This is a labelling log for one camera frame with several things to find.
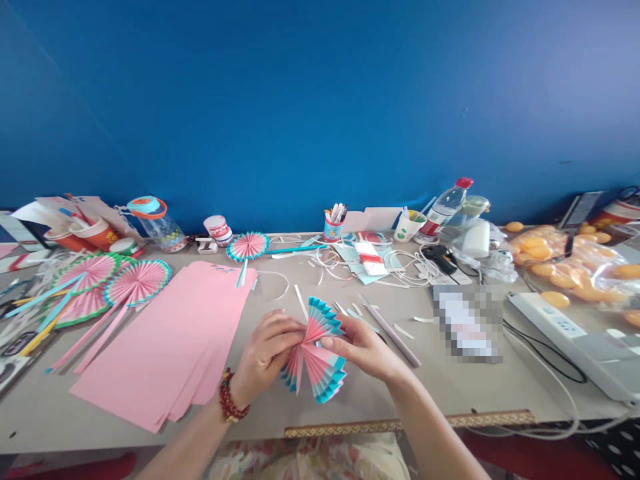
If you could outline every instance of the kids water bottle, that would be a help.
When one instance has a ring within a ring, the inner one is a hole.
[[[167,204],[156,197],[147,196],[131,200],[127,208],[140,219],[149,236],[168,253],[175,253],[187,246],[187,238],[170,216]]]

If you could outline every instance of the blue wall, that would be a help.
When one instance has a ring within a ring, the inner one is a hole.
[[[316,231],[458,176],[544,221],[640,181],[640,3],[0,0],[0,206],[164,199]]]

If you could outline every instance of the white paper cup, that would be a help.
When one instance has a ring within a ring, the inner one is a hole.
[[[415,210],[409,210],[409,218],[405,216],[404,212],[400,213],[393,239],[402,243],[408,242],[426,222],[426,216]]]

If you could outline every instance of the beaded bracelet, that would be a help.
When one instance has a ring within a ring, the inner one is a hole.
[[[233,374],[231,369],[227,368],[222,374],[222,382],[220,382],[220,406],[222,406],[222,414],[225,416],[225,420],[228,422],[237,423],[238,420],[242,420],[249,413],[251,406],[247,406],[244,410],[238,410],[233,404],[231,398],[231,392],[229,391],[229,382]]]

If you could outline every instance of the glue gun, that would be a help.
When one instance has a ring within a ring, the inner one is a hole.
[[[432,260],[445,275],[451,275],[453,272],[458,270],[458,268],[447,258],[447,255],[450,255],[451,253],[444,245],[422,247],[420,252],[427,260]]]

